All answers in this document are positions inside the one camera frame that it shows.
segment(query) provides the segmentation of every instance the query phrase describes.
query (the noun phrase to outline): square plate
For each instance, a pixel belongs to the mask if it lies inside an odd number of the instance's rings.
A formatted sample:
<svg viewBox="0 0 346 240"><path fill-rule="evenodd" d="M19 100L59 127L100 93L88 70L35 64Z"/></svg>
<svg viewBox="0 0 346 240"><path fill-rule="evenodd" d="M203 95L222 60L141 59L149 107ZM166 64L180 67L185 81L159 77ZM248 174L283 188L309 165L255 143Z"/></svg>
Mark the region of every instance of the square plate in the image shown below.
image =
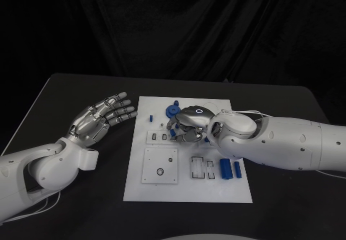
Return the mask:
<svg viewBox="0 0 346 240"><path fill-rule="evenodd" d="M179 150L176 148L146 148L141 183L179 183Z"/></svg>

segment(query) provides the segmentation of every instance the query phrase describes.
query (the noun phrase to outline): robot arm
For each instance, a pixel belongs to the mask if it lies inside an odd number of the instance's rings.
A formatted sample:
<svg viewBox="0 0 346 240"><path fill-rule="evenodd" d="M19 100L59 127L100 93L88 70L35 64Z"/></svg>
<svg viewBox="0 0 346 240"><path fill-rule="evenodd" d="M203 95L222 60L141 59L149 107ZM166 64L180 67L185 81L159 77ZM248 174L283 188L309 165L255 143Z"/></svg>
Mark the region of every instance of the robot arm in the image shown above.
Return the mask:
<svg viewBox="0 0 346 240"><path fill-rule="evenodd" d="M72 183L78 169L95 169L100 153L88 147L102 139L111 126L137 116L134 107L124 107L131 103L121 101L126 96L123 92L88 107L55 144L0 157L0 224ZM30 192L23 175L26 165L42 187Z"/></svg>
<svg viewBox="0 0 346 240"><path fill-rule="evenodd" d="M170 122L189 126L196 134L202 128L211 144L229 159L247 158L287 170L346 172L345 126L288 117L262 117L254 121L232 110L213 115L199 106L185 108ZM202 138L185 136L172 140L196 142Z"/></svg>

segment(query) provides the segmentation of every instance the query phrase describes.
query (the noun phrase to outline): table surface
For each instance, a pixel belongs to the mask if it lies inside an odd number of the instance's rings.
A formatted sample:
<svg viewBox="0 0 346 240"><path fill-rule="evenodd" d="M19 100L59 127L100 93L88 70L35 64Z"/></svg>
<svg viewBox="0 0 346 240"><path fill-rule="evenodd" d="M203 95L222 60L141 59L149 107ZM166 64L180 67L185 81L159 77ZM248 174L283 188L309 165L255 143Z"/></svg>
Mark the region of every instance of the table surface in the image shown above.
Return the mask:
<svg viewBox="0 0 346 240"><path fill-rule="evenodd" d="M120 92L127 92L134 107L140 96L229 99L235 110L329 123L312 92L300 86L53 74L6 154L55 143L81 110ZM97 169L79 171L49 211L0 227L2 239L159 240L188 234L346 239L346 182L316 171L245 160L254 203L124 202L134 125L130 119L111 128L92 146L100 151Z"/></svg>

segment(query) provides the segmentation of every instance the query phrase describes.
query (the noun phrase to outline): blue plastic part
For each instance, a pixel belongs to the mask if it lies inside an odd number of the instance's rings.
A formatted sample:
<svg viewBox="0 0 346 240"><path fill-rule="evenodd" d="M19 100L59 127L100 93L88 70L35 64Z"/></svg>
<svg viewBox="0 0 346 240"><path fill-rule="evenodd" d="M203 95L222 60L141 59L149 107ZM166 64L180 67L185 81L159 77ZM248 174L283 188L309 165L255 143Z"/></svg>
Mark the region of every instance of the blue plastic part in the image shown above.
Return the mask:
<svg viewBox="0 0 346 240"><path fill-rule="evenodd" d="M235 168L235 175L241 179L242 178L242 171L241 171L241 164L238 161L234 162L234 168Z"/></svg>
<svg viewBox="0 0 346 240"><path fill-rule="evenodd" d="M175 137L177 134L175 132L175 129L170 129L170 136Z"/></svg>
<svg viewBox="0 0 346 240"><path fill-rule="evenodd" d="M180 113L179 101L176 100L173 105L166 108L166 116L172 118L176 114Z"/></svg>
<svg viewBox="0 0 346 240"><path fill-rule="evenodd" d="M228 180L234 178L232 167L231 167L231 160L228 158L222 158L219 160L221 166L221 175L222 179Z"/></svg>

